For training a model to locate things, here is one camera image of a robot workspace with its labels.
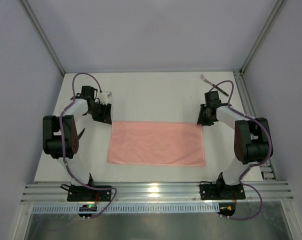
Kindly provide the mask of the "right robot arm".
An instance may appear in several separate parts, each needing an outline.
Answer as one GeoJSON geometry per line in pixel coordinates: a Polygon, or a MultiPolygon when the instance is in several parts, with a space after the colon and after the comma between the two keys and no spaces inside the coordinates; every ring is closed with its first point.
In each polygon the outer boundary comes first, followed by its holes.
{"type": "Polygon", "coordinates": [[[244,199],[241,180],[250,171],[273,155],[269,122],[266,118],[254,118],[238,112],[220,100],[217,91],[204,94],[205,103],[200,105],[197,124],[212,126],[222,122],[234,130],[233,150],[235,157],[228,168],[221,172],[211,189],[204,189],[205,196],[216,200],[244,199]]]}

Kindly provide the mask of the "pink satin napkin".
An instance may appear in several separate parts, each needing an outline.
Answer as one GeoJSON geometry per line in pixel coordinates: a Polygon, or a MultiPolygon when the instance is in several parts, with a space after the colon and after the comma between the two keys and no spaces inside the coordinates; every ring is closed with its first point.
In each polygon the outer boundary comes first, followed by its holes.
{"type": "Polygon", "coordinates": [[[117,121],[107,161],[120,165],[203,167],[203,131],[194,123],[117,121]]]}

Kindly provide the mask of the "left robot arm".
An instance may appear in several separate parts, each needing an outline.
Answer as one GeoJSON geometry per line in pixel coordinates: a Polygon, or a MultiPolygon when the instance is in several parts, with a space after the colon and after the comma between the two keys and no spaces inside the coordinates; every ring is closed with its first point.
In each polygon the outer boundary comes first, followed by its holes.
{"type": "Polygon", "coordinates": [[[56,159],[71,177],[72,185],[95,186],[91,173],[80,157],[80,138],[85,132],[86,116],[95,122],[112,124],[110,91],[82,86],[81,92],[71,97],[70,103],[59,115],[42,119],[42,148],[46,155],[56,159]]]}

